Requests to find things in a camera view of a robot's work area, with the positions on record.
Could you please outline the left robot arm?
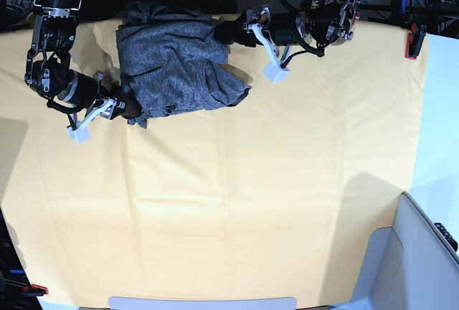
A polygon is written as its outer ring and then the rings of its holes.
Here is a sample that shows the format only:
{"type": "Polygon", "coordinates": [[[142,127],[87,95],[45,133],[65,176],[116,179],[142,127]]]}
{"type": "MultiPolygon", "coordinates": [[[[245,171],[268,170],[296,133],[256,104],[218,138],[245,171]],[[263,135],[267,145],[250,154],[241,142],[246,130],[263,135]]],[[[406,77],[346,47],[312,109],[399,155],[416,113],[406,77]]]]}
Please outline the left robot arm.
{"type": "Polygon", "coordinates": [[[259,11],[245,10],[235,20],[218,24],[214,38],[226,45],[262,45],[282,71],[295,57],[293,46],[301,47],[303,54],[323,57],[329,45],[352,39],[361,0],[310,0],[301,8],[279,1],[284,12],[274,14],[268,5],[259,11]]]}

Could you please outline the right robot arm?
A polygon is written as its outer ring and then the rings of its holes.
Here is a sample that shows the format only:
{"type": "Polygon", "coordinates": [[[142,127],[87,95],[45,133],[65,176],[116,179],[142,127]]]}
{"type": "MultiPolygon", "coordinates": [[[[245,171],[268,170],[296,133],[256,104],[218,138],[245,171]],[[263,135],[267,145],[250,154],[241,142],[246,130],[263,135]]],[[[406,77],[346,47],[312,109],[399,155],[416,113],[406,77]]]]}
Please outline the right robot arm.
{"type": "Polygon", "coordinates": [[[107,89],[97,78],[70,67],[70,50],[80,22],[83,0],[34,0],[34,30],[27,53],[24,81],[47,107],[65,114],[71,132],[96,116],[113,120],[137,118],[141,106],[133,95],[114,85],[107,89]]]}

